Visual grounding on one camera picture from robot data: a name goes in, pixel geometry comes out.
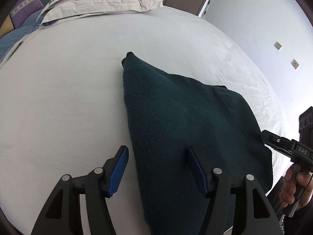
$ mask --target purple pillow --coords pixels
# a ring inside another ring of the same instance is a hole
[[[43,8],[44,6],[40,0],[18,0],[10,12],[14,29],[20,28],[25,19],[35,11]]]

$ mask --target yellow fabric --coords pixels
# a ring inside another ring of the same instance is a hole
[[[0,38],[2,38],[4,35],[6,35],[7,33],[13,30],[14,30],[14,27],[13,27],[11,18],[10,16],[7,16],[3,25],[0,28]]]

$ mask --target human hand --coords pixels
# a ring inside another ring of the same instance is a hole
[[[295,201],[294,194],[296,190],[296,185],[292,180],[292,175],[293,171],[291,166],[286,172],[286,175],[284,177],[284,185],[282,186],[281,193],[279,194],[279,199],[283,208],[287,207],[288,204],[292,204]],[[296,177],[297,182],[304,187],[308,185],[310,179],[311,175],[303,172],[299,172]],[[306,192],[303,194],[296,211],[308,205],[312,197],[312,194],[313,194],[313,180],[311,180],[310,185],[306,189]]]

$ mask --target bed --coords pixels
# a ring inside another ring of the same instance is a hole
[[[0,70],[0,202],[23,234],[31,233],[63,174],[82,176],[101,167],[120,145],[129,147],[130,158],[118,192],[107,200],[116,234],[150,234],[123,101],[121,61],[129,51],[168,73],[240,93],[261,130],[291,138],[264,75],[232,40],[197,16],[164,6],[36,29]],[[289,159],[272,156],[275,184]],[[89,234],[86,206],[81,209]]]

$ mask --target light switch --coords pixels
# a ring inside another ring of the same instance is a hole
[[[275,48],[277,48],[278,50],[280,50],[281,47],[282,47],[279,42],[276,42],[274,46],[275,46]]]
[[[292,62],[291,62],[292,66],[297,69],[299,67],[299,64],[298,62],[294,59]]]

